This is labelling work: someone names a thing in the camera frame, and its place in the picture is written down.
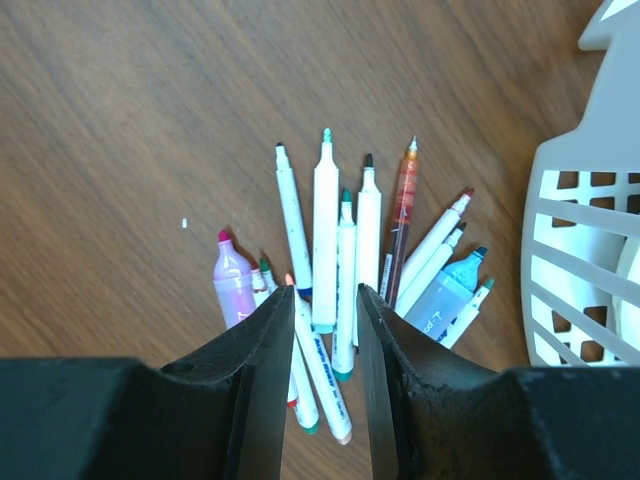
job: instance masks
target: teal marker tip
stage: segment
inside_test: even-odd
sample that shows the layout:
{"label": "teal marker tip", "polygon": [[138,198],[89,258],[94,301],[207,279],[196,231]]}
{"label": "teal marker tip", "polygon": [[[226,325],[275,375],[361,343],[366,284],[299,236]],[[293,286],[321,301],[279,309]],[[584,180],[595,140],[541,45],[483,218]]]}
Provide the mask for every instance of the teal marker tip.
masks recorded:
{"label": "teal marker tip", "polygon": [[305,431],[305,433],[308,433],[309,435],[313,435],[318,431],[318,425],[320,425],[320,420],[318,420],[313,427],[310,427],[310,428],[302,427],[302,429]]}
{"label": "teal marker tip", "polygon": [[332,325],[314,325],[313,329],[316,331],[316,333],[319,333],[321,335],[329,335],[330,333],[333,333]]}
{"label": "teal marker tip", "polygon": [[332,369],[332,370],[333,370],[333,376],[336,377],[336,380],[338,380],[340,383],[348,382],[349,379],[351,378],[351,375],[353,374],[353,370],[347,373],[340,373],[335,369]]}
{"label": "teal marker tip", "polygon": [[269,268],[269,262],[267,262],[264,258],[260,259],[260,271],[261,272],[268,272],[269,270],[271,270]]}

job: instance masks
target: pile of markers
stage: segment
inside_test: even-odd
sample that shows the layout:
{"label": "pile of markers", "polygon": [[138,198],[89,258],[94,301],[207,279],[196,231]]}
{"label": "pile of markers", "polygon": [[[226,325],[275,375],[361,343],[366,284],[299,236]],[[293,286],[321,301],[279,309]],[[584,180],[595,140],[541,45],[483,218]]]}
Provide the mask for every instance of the pile of markers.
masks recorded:
{"label": "pile of markers", "polygon": [[[493,279],[488,279],[477,288],[485,247],[447,265],[465,230],[466,224],[459,222],[473,189],[465,191],[445,211],[405,262],[417,172],[414,137],[401,164],[389,248],[380,279],[382,194],[375,184],[373,158],[371,154],[366,158],[356,223],[351,192],[345,190],[339,201],[339,171],[333,160],[331,131],[325,129],[320,162],[314,172],[312,268],[293,170],[285,147],[276,146],[276,180],[297,281],[287,403],[309,434],[317,431],[320,418],[313,383],[333,436],[342,445],[351,439],[351,420],[336,379],[346,382],[353,372],[358,346],[358,284],[378,291],[398,315],[447,348],[478,315],[493,286]],[[213,284],[226,326],[231,328],[248,317],[277,285],[265,259],[260,259],[260,268],[252,268],[234,250],[228,232],[220,232],[218,240],[220,257]],[[285,280],[287,285],[294,285],[290,274]],[[312,304],[303,297],[311,299]],[[333,334],[330,359],[320,334]]]}

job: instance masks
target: wooden table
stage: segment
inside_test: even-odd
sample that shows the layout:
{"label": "wooden table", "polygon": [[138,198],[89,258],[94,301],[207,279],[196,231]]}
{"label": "wooden table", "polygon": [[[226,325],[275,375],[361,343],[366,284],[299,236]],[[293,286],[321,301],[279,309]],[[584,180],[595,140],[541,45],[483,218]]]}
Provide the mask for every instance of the wooden table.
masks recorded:
{"label": "wooden table", "polygon": [[[334,132],[341,184],[372,152],[383,208],[420,141],[413,248],[466,187],[458,251],[486,245],[495,292],[456,351],[527,363],[519,250],[538,144],[581,118],[601,54],[577,39],[597,0],[7,0],[2,8],[0,355],[179,357],[224,324],[217,232],[290,269],[274,177],[284,142],[311,239],[313,168]],[[188,227],[182,228],[182,219]],[[370,478],[354,436],[290,414],[283,478]]]}

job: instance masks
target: red marker tip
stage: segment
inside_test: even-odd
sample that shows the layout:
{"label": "red marker tip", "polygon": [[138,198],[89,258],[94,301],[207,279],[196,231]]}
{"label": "red marker tip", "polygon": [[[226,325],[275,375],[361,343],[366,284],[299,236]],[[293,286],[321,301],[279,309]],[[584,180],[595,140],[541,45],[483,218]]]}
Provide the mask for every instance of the red marker tip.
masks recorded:
{"label": "red marker tip", "polygon": [[226,242],[227,240],[231,240],[231,235],[229,235],[229,232],[227,232],[226,230],[220,230],[220,233],[218,234],[218,241]]}

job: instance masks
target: plastic basket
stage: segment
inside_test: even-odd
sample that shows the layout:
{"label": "plastic basket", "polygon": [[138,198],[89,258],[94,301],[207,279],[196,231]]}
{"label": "plastic basket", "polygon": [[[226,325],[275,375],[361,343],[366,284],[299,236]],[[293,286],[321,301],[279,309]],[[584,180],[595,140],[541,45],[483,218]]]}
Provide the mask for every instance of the plastic basket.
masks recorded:
{"label": "plastic basket", "polygon": [[[534,365],[640,365],[640,342],[621,333],[622,321],[640,329],[640,282],[619,273],[623,245],[640,239],[640,2],[604,2],[579,44],[607,53],[578,128],[536,152],[522,240],[527,346]],[[616,301],[631,312],[623,319]]]}

